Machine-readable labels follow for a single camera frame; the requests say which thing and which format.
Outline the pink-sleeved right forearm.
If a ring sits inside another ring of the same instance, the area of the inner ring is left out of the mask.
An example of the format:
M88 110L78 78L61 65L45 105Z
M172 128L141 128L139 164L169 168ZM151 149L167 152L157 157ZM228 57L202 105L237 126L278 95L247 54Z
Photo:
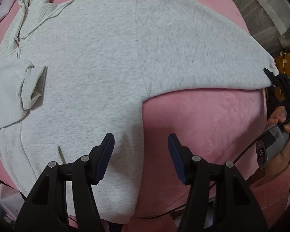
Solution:
M290 165L269 182L266 182L263 177L250 186L269 228L279 220L286 210L289 188Z

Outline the person's right hand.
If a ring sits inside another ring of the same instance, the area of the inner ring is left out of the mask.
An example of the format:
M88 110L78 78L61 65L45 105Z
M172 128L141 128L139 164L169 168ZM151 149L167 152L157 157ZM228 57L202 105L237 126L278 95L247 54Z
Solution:
M267 124L284 123L287 119L284 113L284 106L279 106L271 114ZM266 177L276 177L288 167L290 161L290 122L283 125L284 130L289 134L289 139L283 149L267 164L265 172Z

